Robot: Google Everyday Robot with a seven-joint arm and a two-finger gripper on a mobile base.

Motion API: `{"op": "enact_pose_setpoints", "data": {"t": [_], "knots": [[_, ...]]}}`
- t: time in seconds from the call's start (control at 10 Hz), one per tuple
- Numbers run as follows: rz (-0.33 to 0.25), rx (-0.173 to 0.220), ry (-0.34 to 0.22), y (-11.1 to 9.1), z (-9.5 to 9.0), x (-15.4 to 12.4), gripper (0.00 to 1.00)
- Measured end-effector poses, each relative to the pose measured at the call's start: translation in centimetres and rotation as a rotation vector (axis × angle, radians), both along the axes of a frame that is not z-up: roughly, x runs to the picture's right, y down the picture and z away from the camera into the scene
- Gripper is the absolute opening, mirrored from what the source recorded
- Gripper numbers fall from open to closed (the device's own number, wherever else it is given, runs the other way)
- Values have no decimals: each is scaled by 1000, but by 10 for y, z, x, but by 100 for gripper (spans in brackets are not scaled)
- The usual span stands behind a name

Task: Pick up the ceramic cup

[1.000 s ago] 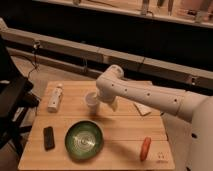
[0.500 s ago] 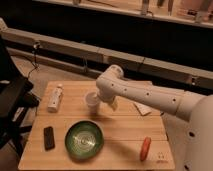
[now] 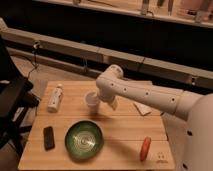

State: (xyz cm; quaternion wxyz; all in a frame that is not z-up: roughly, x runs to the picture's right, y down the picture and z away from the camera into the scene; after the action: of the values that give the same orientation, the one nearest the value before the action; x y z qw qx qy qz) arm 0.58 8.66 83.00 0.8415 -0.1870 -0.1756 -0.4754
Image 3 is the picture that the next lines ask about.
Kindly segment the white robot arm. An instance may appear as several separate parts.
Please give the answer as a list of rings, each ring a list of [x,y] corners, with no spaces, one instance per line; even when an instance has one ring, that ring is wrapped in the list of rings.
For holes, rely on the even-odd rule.
[[[213,93],[198,93],[123,79],[119,65],[110,65],[96,79],[101,101],[117,107],[121,96],[172,114],[187,122],[182,171],[213,171]]]

